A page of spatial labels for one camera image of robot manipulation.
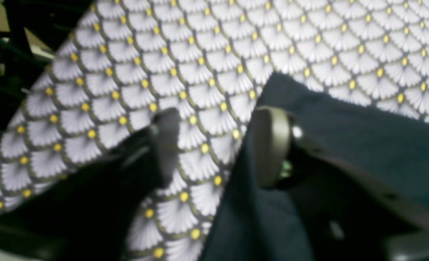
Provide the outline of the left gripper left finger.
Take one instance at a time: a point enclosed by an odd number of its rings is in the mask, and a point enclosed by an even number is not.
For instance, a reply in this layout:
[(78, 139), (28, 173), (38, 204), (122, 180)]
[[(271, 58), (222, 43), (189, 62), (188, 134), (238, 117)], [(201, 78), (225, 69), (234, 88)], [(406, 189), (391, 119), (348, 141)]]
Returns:
[(69, 178), (0, 215), (0, 250), (42, 261), (118, 261), (139, 204), (173, 179), (180, 115), (151, 124)]

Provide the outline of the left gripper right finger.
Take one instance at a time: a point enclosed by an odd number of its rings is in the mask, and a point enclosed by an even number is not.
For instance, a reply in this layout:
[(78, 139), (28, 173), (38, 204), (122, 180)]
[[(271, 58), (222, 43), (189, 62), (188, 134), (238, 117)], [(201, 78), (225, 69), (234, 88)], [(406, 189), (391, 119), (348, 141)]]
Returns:
[(252, 152), (258, 186), (294, 203), (316, 261), (429, 261), (429, 210), (315, 146), (294, 114), (255, 109)]

